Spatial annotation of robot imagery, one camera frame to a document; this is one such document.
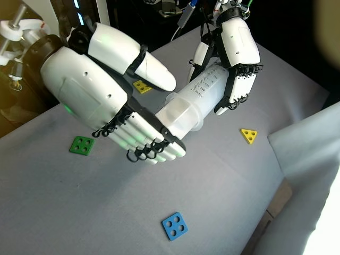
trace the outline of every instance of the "blue square block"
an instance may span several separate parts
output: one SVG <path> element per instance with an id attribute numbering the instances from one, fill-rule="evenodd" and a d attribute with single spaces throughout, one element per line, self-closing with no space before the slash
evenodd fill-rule
<path id="1" fill-rule="evenodd" d="M 161 222 L 170 241 L 174 241 L 188 231 L 182 215 L 179 212 Z"/>

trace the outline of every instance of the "tabletop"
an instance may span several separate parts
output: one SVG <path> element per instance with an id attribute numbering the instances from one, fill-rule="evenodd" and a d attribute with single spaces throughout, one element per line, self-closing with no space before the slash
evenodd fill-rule
<path id="1" fill-rule="evenodd" d="M 153 52 L 176 91 L 199 41 L 195 29 Z M 328 95 L 259 50 L 264 67 L 248 101 L 209 114 L 175 161 L 133 164 L 105 138 L 89 156 L 72 154 L 74 137 L 92 131 L 61 105 L 1 138 L 0 254 L 240 254 L 283 179 L 268 134 L 319 111 Z M 136 97 L 155 113 L 166 95 Z M 252 145 L 241 128 L 258 131 Z M 189 230 L 171 242 L 162 220 L 175 212 Z"/>

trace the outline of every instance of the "triangular tile with three holes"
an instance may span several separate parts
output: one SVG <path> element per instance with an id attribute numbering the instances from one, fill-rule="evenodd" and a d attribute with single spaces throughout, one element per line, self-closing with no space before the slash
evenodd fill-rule
<path id="1" fill-rule="evenodd" d="M 257 136 L 257 131 L 256 130 L 250 130 L 250 129 L 241 129 L 241 133 L 245 140 L 251 145 L 253 144 L 256 136 Z"/>

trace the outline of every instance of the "blue cable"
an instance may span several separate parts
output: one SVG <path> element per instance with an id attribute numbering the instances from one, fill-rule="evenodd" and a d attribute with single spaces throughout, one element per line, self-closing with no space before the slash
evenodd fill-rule
<path id="1" fill-rule="evenodd" d="M 190 2 L 191 7 L 194 7 L 194 6 L 196 5 L 196 3 L 197 3 L 197 0 L 192 0 L 192 1 Z"/>

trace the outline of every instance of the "transparent plastic cylinder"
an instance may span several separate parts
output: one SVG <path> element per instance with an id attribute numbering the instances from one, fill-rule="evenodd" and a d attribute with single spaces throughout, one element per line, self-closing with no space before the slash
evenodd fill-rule
<path id="1" fill-rule="evenodd" d="M 166 98 L 157 118 L 179 139 L 189 131 L 200 130 L 203 119 L 223 98 L 228 75 L 228 70 L 219 64 L 206 68 L 179 93 Z"/>

